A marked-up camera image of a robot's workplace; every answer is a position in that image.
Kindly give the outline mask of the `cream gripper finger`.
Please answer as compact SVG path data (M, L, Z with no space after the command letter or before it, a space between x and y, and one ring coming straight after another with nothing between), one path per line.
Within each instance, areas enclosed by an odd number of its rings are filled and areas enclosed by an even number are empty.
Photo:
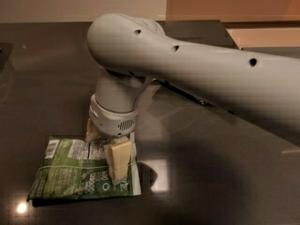
M128 138L114 140L107 149L107 162L112 183L116 186L128 176L132 142Z
M87 120L86 124L86 133L85 133L85 141L87 143L91 143L93 141L99 140L100 135L96 130L95 126L93 125L91 119Z

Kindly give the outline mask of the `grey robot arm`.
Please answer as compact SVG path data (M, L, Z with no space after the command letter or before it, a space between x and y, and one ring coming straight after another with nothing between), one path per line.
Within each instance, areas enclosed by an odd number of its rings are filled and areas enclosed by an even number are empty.
M176 40L152 20L124 14L98 17L87 33L102 71L89 117L104 137L136 126L139 96L153 79L298 143L300 60Z

